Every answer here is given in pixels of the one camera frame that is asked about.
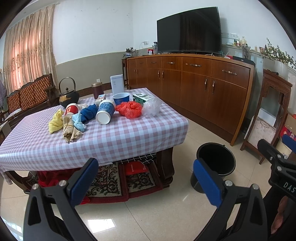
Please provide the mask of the person's right hand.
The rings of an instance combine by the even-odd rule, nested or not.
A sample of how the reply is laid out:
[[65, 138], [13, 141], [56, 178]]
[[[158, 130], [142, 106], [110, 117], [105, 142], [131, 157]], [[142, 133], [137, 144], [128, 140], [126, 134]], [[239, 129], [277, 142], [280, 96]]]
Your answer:
[[271, 225], [271, 234], [276, 233], [276, 231], [280, 228], [280, 226], [283, 223], [283, 215], [284, 215], [284, 211], [287, 207], [287, 203], [288, 203], [288, 197], [284, 196], [278, 206], [277, 209], [277, 215], [275, 216], [275, 219]]

